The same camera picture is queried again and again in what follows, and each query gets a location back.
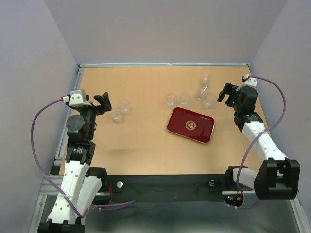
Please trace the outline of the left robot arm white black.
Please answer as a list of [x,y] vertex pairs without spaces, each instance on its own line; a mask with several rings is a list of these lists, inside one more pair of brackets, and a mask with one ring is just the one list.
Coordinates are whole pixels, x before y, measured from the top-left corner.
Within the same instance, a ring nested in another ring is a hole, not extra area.
[[61,185],[45,177],[58,190],[58,195],[46,222],[39,224],[39,233],[85,232],[85,217],[96,193],[108,187],[106,170],[90,165],[96,146],[92,141],[97,127],[96,117],[111,111],[112,106],[107,92],[95,95],[94,99],[98,105],[89,101],[83,89],[71,91],[61,98],[78,114],[66,121],[68,142]]

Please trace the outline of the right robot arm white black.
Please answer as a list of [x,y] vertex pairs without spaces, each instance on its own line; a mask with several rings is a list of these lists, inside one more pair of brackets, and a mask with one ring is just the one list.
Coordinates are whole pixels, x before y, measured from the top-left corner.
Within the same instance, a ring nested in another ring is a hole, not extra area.
[[218,102],[234,109],[234,122],[250,141],[261,161],[257,172],[244,167],[231,166],[224,176],[228,189],[245,186],[255,191],[260,200],[292,200],[298,192],[300,164],[289,159],[274,143],[262,118],[255,112],[258,93],[255,85],[236,86],[226,83],[219,93]]

